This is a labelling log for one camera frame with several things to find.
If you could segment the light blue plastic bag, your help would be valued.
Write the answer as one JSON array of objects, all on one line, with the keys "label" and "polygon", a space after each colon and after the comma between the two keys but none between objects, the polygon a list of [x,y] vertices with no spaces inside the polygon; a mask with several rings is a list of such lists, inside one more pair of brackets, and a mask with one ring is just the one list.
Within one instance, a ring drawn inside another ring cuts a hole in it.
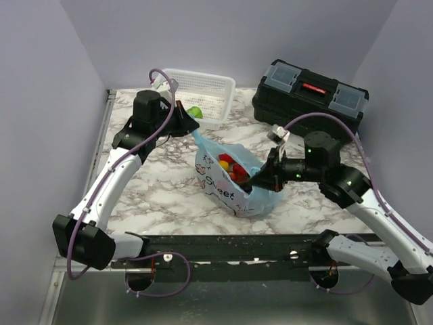
[{"label": "light blue plastic bag", "polygon": [[[253,176],[260,170],[262,162],[241,144],[221,144],[194,131],[192,136],[198,151],[195,171],[198,184],[205,195],[237,217],[254,217],[269,214],[282,200],[281,192],[272,192],[240,183],[241,177]],[[229,163],[224,170],[219,161]],[[232,166],[238,163],[247,175],[236,175]]]}]

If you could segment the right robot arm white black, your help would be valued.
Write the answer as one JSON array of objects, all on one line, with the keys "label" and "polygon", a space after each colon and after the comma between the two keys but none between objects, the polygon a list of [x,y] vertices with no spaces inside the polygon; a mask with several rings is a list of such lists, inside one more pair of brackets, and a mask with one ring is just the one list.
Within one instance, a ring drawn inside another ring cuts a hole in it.
[{"label": "right robot arm white black", "polygon": [[250,179],[251,186],[280,192],[289,181],[317,183],[328,200],[360,219],[390,249],[383,252],[325,230],[311,249],[315,263],[327,265],[333,260],[363,269],[415,305],[432,297],[432,242],[385,202],[371,179],[340,162],[336,140],[325,132],[312,132],[304,138],[304,158],[289,158],[288,131],[274,126],[267,136],[276,147]]}]

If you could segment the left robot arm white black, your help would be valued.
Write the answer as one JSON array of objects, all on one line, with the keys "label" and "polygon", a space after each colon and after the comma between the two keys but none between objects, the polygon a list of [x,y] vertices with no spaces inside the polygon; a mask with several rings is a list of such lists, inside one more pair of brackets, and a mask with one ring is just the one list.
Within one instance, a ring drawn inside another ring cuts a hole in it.
[{"label": "left robot arm white black", "polygon": [[160,137],[183,137],[199,127],[180,100],[168,101],[157,91],[139,91],[133,113],[114,136],[109,157],[84,198],[68,215],[57,215],[53,233],[67,264],[76,261],[102,270],[111,261],[127,259],[145,266],[150,251],[144,237],[125,233],[109,235],[109,218],[124,188],[156,148]]}]

